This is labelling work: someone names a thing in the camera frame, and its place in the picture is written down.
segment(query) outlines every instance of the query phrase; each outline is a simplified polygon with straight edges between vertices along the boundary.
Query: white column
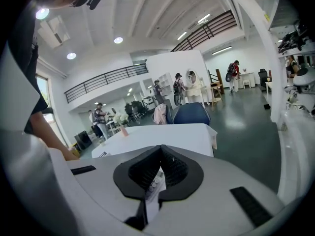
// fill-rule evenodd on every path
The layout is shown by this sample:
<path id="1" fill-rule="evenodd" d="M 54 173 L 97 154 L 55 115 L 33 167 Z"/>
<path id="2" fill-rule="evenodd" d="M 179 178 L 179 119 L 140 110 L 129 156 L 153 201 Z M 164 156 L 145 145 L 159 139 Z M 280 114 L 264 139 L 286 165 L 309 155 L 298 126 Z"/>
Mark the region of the white column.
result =
<path id="1" fill-rule="evenodd" d="M 141 87 L 141 90 L 142 90 L 142 92 L 143 92 L 143 95 L 144 95 L 145 97 L 147 97 L 147 96 L 148 96 L 148 95 L 147 95 L 147 89 L 146 89 L 146 87 L 144 86 L 143 81 L 140 81 L 140 87 Z"/>
<path id="2" fill-rule="evenodd" d="M 271 104 L 271 121 L 278 122 L 280 111 L 283 106 L 283 83 L 285 81 L 284 72 L 278 58 L 277 46 L 270 34 L 269 22 L 264 16 L 264 11 L 260 8 L 255 0 L 237 0 L 239 5 L 245 10 L 249 18 L 255 25 L 261 41 L 265 47 L 269 67 L 272 73 L 272 104 Z"/>

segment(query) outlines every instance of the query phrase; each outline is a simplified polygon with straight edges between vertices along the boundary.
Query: pink vase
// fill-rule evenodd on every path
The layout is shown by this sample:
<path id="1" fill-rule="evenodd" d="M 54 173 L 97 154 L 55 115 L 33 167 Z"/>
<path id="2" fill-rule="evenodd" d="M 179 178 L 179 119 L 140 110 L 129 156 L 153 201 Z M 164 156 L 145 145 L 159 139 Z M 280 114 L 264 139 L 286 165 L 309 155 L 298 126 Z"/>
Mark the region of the pink vase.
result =
<path id="1" fill-rule="evenodd" d="M 128 136 L 129 135 L 124 126 L 120 126 L 120 130 L 122 131 L 123 136 Z"/>

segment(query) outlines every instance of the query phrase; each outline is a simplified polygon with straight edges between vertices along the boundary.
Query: white tablecloth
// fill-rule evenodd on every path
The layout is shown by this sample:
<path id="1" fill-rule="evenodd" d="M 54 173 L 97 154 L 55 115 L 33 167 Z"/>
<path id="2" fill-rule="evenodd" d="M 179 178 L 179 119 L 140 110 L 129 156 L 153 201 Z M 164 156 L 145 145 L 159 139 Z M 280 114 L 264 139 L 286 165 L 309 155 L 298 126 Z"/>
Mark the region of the white tablecloth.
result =
<path id="1" fill-rule="evenodd" d="M 115 155 L 162 144 L 213 157 L 212 145 L 217 147 L 217 132 L 202 123 L 137 126 L 127 127 L 126 130 L 129 133 L 127 137 L 121 132 L 115 134 L 105 141 L 105 145 L 99 145 L 92 151 L 92 158 L 99 157 L 103 152 Z"/>

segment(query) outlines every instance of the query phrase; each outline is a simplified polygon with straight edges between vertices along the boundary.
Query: black speaker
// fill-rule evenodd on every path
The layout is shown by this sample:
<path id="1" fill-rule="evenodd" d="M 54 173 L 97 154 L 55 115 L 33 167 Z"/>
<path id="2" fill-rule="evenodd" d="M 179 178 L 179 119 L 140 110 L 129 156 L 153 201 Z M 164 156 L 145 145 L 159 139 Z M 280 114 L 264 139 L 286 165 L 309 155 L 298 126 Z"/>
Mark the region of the black speaker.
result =
<path id="1" fill-rule="evenodd" d="M 88 146 L 92 144 L 92 141 L 90 140 L 88 134 L 86 131 L 81 132 L 80 134 L 76 135 L 75 140 L 78 143 L 78 146 L 81 150 L 86 149 Z"/>

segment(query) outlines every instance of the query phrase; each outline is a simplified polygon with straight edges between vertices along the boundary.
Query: gray pants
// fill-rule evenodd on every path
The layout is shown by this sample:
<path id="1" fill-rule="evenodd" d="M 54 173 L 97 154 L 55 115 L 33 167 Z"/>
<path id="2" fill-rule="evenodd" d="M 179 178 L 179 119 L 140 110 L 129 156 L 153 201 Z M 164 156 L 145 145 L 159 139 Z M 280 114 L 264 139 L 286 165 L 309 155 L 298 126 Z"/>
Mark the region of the gray pants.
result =
<path id="1" fill-rule="evenodd" d="M 102 131 L 104 138 L 107 140 L 109 138 L 109 135 L 108 135 L 108 129 L 107 129 L 106 124 L 105 123 L 99 123 L 99 124 L 97 124 L 97 126 Z"/>
<path id="2" fill-rule="evenodd" d="M 164 99 L 163 99 L 162 95 L 160 95 L 160 94 L 156 95 L 155 99 L 157 100 L 158 104 L 164 103 Z"/>

